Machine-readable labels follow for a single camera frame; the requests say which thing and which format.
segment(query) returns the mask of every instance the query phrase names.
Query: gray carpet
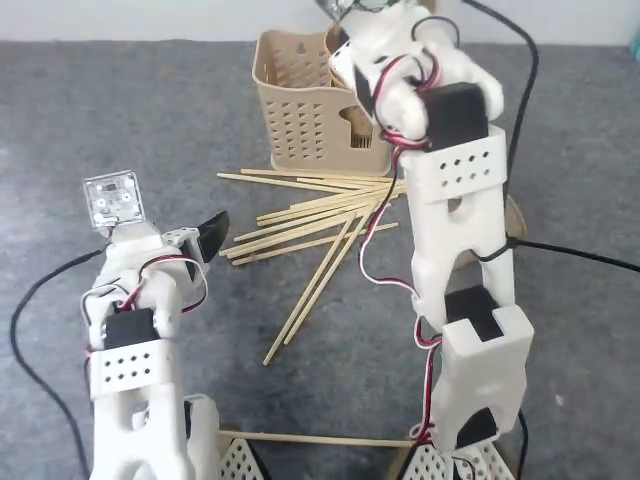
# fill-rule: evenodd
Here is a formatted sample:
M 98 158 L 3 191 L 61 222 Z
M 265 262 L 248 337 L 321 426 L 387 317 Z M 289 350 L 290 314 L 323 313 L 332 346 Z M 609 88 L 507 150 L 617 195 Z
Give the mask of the gray carpet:
M 0 314 L 8 326 L 37 278 L 101 238 L 91 232 L 83 177 L 133 168 L 147 216 L 162 229 L 220 209 L 232 233 L 304 192 L 221 180 L 216 171 L 267 168 L 251 81 L 252 44 L 0 44 Z M 524 47 L 473 46 L 504 83 L 511 125 L 528 71 Z M 542 48 L 513 193 L 530 238 L 640 261 L 640 67 L 625 49 Z M 371 269 L 409 275 L 406 202 L 388 218 Z M 212 295 L 185 318 L 179 346 L 187 392 L 217 402 L 245 430 L 401 438 L 419 416 L 423 355 L 411 306 L 366 283 L 354 257 L 269 369 L 260 362 L 324 255 L 308 250 L 233 268 L 217 259 Z M 551 253 L 518 250 L 520 305 L 536 328 L 524 409 L 531 479 L 631 479 L 640 471 L 640 279 Z M 24 313 L 20 342 L 79 419 L 91 451 L 78 300 L 98 260 L 47 285 Z M 475 271 L 458 274 L 469 281 Z M 63 417 L 0 341 L 3 478 L 77 479 Z M 504 437 L 516 456 L 518 429 Z M 394 452 L 256 444 L 276 480 L 383 478 Z

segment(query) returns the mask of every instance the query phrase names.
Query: black cable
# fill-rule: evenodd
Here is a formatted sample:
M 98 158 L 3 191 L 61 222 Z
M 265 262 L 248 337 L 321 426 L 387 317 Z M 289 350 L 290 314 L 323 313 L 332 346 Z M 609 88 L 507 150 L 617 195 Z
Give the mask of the black cable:
M 469 465 L 469 468 L 471 469 L 471 480 L 476 480 L 476 467 L 471 460 L 467 458 L 462 458 L 462 457 L 451 457 L 451 458 L 454 460 L 459 460 Z
M 456 48 L 460 47 L 460 27 L 458 27 L 458 24 L 456 22 L 454 22 L 453 20 L 451 20 L 448 17 L 443 17 L 441 15 L 430 15 L 428 17 L 424 17 L 420 20 L 418 20 L 416 23 L 413 24 L 413 27 L 411 28 L 411 40 L 413 40 L 414 42 L 416 42 L 418 40 L 418 37 L 416 35 L 417 31 L 418 31 L 418 27 L 420 27 L 420 25 L 422 25 L 423 23 L 426 23 L 430 20 L 438 20 L 440 22 L 444 22 L 444 23 L 448 23 L 449 25 L 451 25 L 453 27 L 453 29 L 456 32 Z
M 513 238 L 512 240 L 515 243 L 515 246 L 537 248 L 539 250 L 546 250 L 549 252 L 566 253 L 567 255 L 574 255 L 576 257 L 586 258 L 587 260 L 592 260 L 594 262 L 605 263 L 607 265 L 612 265 L 614 267 L 624 268 L 627 270 L 631 270 L 632 272 L 640 273 L 640 265 L 635 265 L 623 260 L 617 260 L 615 258 L 605 257 L 603 255 L 597 255 L 595 253 L 583 252 L 582 250 L 576 250 L 575 248 L 560 247 L 548 243 L 530 242 L 528 240 L 518 240 Z
M 520 35 L 524 41 L 527 43 L 529 47 L 529 51 L 531 52 L 531 70 L 529 72 L 529 79 L 527 80 L 527 85 L 522 93 L 522 99 L 520 100 L 520 106 L 518 107 L 518 113 L 516 115 L 516 121 L 513 125 L 513 133 L 511 134 L 511 143 L 509 143 L 509 152 L 507 153 L 507 181 L 504 183 L 504 198 L 505 201 L 507 199 L 507 194 L 509 193 L 509 182 L 511 180 L 511 171 L 513 170 L 513 164 L 516 158 L 516 151 L 518 150 L 518 141 L 520 140 L 520 131 L 522 130 L 522 122 L 524 120 L 524 114 L 527 110 L 527 104 L 529 103 L 529 97 L 531 97 L 531 90 L 533 90 L 533 85 L 536 82 L 536 77 L 538 76 L 538 66 L 540 64 L 540 54 L 538 52 L 538 47 L 536 46 L 536 42 L 533 41 L 531 35 L 529 35 L 525 30 L 523 30 L 519 25 L 516 25 L 514 22 L 509 20 L 507 17 L 502 15 L 501 13 L 496 12 L 490 7 L 477 2 L 476 0 L 462 0 L 463 3 L 479 10 L 490 17 L 495 18 L 497 21 L 505 25 L 506 27 L 513 30 L 515 33 Z
M 527 459 L 527 450 L 529 448 L 529 428 L 527 427 L 527 421 L 524 418 L 522 409 L 518 412 L 518 420 L 520 421 L 520 427 L 522 427 L 522 447 L 520 448 L 520 460 L 518 460 L 516 480 L 522 480 L 524 462 Z
M 45 391 L 47 395 L 49 395 L 51 400 L 53 400 L 56 403 L 56 405 L 58 405 L 60 410 L 62 410 L 62 413 L 64 414 L 65 418 L 67 419 L 67 423 L 69 424 L 69 427 L 71 428 L 71 433 L 73 434 L 73 441 L 75 442 L 75 445 L 76 445 L 76 450 L 78 453 L 78 461 L 80 462 L 80 468 L 82 469 L 82 476 L 84 478 L 89 478 L 90 471 L 89 471 L 89 462 L 87 461 L 87 455 L 84 451 L 84 446 L 82 445 L 82 437 L 80 436 L 80 428 L 78 427 L 78 422 L 74 418 L 73 414 L 71 413 L 71 410 L 69 409 L 69 406 L 64 402 L 64 400 L 62 400 L 62 398 L 60 398 L 60 396 L 53 390 L 53 388 L 51 388 L 51 386 L 47 382 L 45 382 L 44 379 L 42 379 L 42 377 L 40 377 L 33 370 L 33 368 L 31 368 L 31 366 L 29 366 L 29 364 L 26 362 L 26 360 L 22 356 L 22 352 L 20 351 L 20 348 L 18 346 L 17 328 L 18 328 L 18 320 L 20 320 L 20 315 L 22 314 L 22 311 L 25 309 L 29 301 L 33 298 L 33 296 L 36 294 L 36 292 L 40 289 L 42 285 L 47 283 L 49 280 L 57 277 L 61 273 L 66 272 L 70 268 L 73 268 L 77 265 L 81 265 L 91 260 L 93 257 L 100 255 L 101 253 L 104 252 L 105 248 L 106 247 L 101 248 L 99 250 L 94 250 L 93 252 L 86 253 L 74 260 L 71 260 L 65 263 L 64 265 L 61 265 L 60 267 L 56 268 L 53 272 L 42 277 L 40 280 L 34 283 L 31 286 L 31 288 L 29 288 L 25 296 L 22 297 L 22 300 L 20 300 L 20 302 L 18 303 L 18 306 L 16 307 L 13 314 L 11 315 L 11 325 L 9 328 L 9 343 L 11 344 L 11 351 L 13 352 L 13 356 L 15 357 L 16 362 L 18 362 L 18 365 L 22 368 L 22 370 L 24 370 L 24 372 L 29 377 L 31 377 L 31 379 L 35 383 L 37 383 L 40 386 L 40 388 L 42 388 L 42 390 Z

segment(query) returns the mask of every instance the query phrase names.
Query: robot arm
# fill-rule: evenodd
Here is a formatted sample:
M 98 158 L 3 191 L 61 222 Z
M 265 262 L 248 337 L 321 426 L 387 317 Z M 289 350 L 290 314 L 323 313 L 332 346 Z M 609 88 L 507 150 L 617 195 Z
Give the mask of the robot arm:
M 424 319 L 442 335 L 432 397 L 425 381 L 429 434 L 419 438 L 444 453 L 491 442 L 516 421 L 533 337 L 504 248 L 506 142 L 489 123 L 502 113 L 502 88 L 451 41 L 446 19 L 415 2 L 318 3 L 344 30 L 330 64 L 396 146 L 407 181 L 416 331 Z M 466 250 L 481 260 L 482 284 L 447 294 Z
M 327 5 L 331 2 L 319 3 L 325 11 L 336 11 Z M 347 86 L 357 92 L 372 121 L 410 140 L 424 138 L 429 114 L 408 79 L 419 79 L 427 73 L 437 76 L 434 82 L 439 87 L 462 82 L 477 85 L 488 120 L 502 114 L 504 97 L 500 83 L 457 48 L 443 29 L 448 25 L 438 21 L 441 17 L 405 1 L 382 10 L 353 8 L 345 7 L 334 15 L 334 19 L 341 20 L 345 41 L 332 56 L 331 65 Z M 385 69 L 401 56 L 405 60 L 381 80 Z M 374 99 L 376 87 L 379 93 Z
M 204 395 L 183 398 L 174 339 L 182 314 L 206 298 L 207 264 L 228 215 L 160 234 L 144 219 L 133 172 L 86 180 L 85 192 L 94 227 L 110 232 L 105 264 L 81 301 L 94 405 L 91 478 L 218 478 L 218 413 Z

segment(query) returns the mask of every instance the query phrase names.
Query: plastic storage basket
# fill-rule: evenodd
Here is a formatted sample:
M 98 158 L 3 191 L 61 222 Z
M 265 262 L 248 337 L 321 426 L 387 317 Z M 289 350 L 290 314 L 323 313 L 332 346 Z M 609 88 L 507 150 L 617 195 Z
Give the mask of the plastic storage basket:
M 253 64 L 278 170 L 382 176 L 389 146 L 348 90 L 331 86 L 325 35 L 263 33 Z

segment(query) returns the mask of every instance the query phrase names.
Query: white wall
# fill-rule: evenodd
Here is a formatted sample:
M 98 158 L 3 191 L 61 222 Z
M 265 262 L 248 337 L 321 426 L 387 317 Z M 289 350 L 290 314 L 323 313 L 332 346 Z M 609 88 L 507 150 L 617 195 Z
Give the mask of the white wall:
M 486 2 L 539 43 L 626 45 L 640 26 L 640 0 Z M 464 40 L 517 41 L 458 0 L 441 3 L 460 23 Z M 0 0 L 5 40 L 255 40 L 271 28 L 319 31 L 328 25 L 314 0 Z

